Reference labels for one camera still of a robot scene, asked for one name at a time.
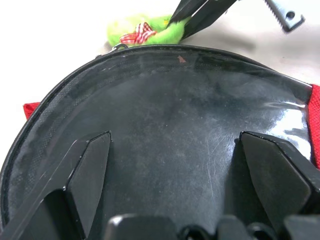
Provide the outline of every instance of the red checkered ribbon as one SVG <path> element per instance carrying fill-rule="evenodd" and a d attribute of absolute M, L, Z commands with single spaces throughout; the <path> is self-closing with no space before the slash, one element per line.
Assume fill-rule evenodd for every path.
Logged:
<path fill-rule="evenodd" d="M 144 22 L 135 27 L 134 33 L 125 34 L 120 37 L 120 42 L 122 44 L 142 44 L 156 33 L 156 31 L 151 29 L 148 23 Z"/>

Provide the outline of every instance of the red fabric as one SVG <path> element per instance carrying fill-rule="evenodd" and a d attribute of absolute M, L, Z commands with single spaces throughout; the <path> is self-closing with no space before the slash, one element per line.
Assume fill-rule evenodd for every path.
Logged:
<path fill-rule="evenodd" d="M 320 86 L 312 85 L 312 94 L 308 105 L 309 130 L 313 145 L 315 164 L 320 169 Z"/>
<path fill-rule="evenodd" d="M 27 120 L 30 118 L 31 114 L 36 110 L 39 104 L 40 102 L 34 102 L 23 105 L 24 114 Z"/>
<path fill-rule="evenodd" d="M 120 37 L 122 44 L 142 44 L 148 40 L 149 37 L 155 35 L 157 32 L 153 31 L 148 23 L 140 23 L 135 27 L 134 33 L 125 34 Z"/>

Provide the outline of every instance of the green plush toy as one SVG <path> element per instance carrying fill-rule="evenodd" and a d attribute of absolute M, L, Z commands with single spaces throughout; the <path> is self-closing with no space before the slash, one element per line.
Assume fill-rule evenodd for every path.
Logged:
<path fill-rule="evenodd" d="M 107 39 L 111 46 L 119 43 L 124 43 L 130 47 L 151 44 L 178 44 L 184 35 L 185 24 L 189 19 L 171 23 L 167 27 L 170 18 L 170 15 L 148 17 L 139 14 L 114 21 L 107 26 Z M 138 26 L 143 27 L 144 23 L 147 23 L 145 25 L 147 30 L 144 28 L 145 31 L 137 32 Z"/>

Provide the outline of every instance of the scratched surface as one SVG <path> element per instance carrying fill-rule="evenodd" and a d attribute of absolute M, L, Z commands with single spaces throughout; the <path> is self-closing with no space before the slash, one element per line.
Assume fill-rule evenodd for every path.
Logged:
<path fill-rule="evenodd" d="M 77 75 L 43 110 L 15 156 L 7 211 L 14 215 L 75 139 L 111 130 L 114 148 L 89 239 L 102 239 L 109 218 L 127 213 L 210 232 L 222 214 L 268 224 L 237 139 L 244 130 L 272 134 L 309 159 L 309 95 L 305 84 L 222 53 L 118 54 Z"/>

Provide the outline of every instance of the white table surface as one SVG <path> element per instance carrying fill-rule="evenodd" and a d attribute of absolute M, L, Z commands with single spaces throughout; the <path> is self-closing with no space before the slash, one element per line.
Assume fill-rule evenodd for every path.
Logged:
<path fill-rule="evenodd" d="M 227 50 L 276 71 L 320 83 L 320 1 L 290 0 L 306 22 L 284 34 L 263 0 L 241 0 L 183 44 Z M 0 166 L 40 102 L 65 76 L 104 53 L 108 21 L 136 13 L 172 14 L 179 0 L 14 0 L 0 3 Z"/>

